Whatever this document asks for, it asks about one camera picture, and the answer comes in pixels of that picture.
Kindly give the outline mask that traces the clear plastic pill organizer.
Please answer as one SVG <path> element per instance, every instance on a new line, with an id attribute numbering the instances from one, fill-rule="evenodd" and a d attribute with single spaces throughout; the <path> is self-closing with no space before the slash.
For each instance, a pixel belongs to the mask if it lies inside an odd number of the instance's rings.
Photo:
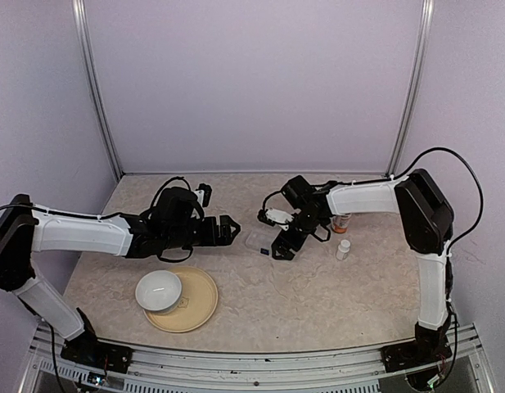
<path id="1" fill-rule="evenodd" d="M 271 233 L 251 231 L 245 240 L 245 246 L 255 253 L 270 256 L 274 236 Z"/>

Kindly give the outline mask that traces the white pill bottle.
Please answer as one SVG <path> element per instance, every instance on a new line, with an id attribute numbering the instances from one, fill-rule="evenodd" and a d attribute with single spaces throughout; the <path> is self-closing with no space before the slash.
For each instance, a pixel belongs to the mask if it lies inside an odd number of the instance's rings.
<path id="1" fill-rule="evenodd" d="M 350 241 L 347 239 L 342 239 L 340 241 L 340 243 L 338 244 L 338 247 L 336 250 L 336 258 L 338 260 L 344 260 L 348 256 L 348 254 L 350 252 L 350 248 L 351 248 Z"/>

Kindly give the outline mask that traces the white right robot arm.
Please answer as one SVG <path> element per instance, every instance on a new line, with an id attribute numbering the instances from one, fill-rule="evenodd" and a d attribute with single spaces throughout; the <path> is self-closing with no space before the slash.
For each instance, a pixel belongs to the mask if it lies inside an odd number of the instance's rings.
<path id="1" fill-rule="evenodd" d="M 293 212 L 262 206 L 259 221 L 281 231 L 272 244 L 278 260 L 292 260 L 309 236 L 325 228 L 334 217 L 347 214 L 399 215 L 409 248 L 419 268 L 420 308 L 417 326 L 425 331 L 409 345 L 409 357 L 419 364 L 440 351 L 434 331 L 445 329 L 447 306 L 446 263 L 453 235 L 454 212 L 425 169 L 415 169 L 401 179 L 359 183 L 330 181 L 322 187 L 303 176 L 290 179 L 280 190 Z"/>

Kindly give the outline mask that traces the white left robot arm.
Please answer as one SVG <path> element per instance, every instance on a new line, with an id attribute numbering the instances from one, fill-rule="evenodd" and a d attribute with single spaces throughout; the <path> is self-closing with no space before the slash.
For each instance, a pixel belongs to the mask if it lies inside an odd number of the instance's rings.
<path id="1" fill-rule="evenodd" d="M 104 357 L 105 347 L 86 314 L 64 299 L 83 253 L 129 260 L 180 249 L 230 246 L 241 227 L 228 215 L 208 216 L 199 192 L 187 192 L 139 214 L 86 215 L 33 203 L 18 194 L 0 206 L 0 289 L 16 296 L 49 324 L 87 364 Z"/>

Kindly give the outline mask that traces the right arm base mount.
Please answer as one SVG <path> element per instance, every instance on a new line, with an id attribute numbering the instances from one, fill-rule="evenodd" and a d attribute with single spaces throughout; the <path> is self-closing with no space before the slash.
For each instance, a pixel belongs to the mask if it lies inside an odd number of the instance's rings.
<path id="1" fill-rule="evenodd" d="M 393 373 L 450 358 L 453 353 L 447 331 L 447 327 L 431 330 L 417 323 L 413 340 L 381 348 L 385 371 Z"/>

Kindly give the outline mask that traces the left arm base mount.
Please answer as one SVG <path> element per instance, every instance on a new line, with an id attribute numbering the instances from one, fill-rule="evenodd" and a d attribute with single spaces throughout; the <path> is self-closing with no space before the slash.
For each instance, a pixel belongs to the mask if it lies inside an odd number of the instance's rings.
<path id="1" fill-rule="evenodd" d="M 107 372 L 125 374 L 132 359 L 133 350 L 127 346 L 99 341 L 84 334 L 65 341 L 61 350 L 63 359 L 77 364 L 98 368 Z"/>

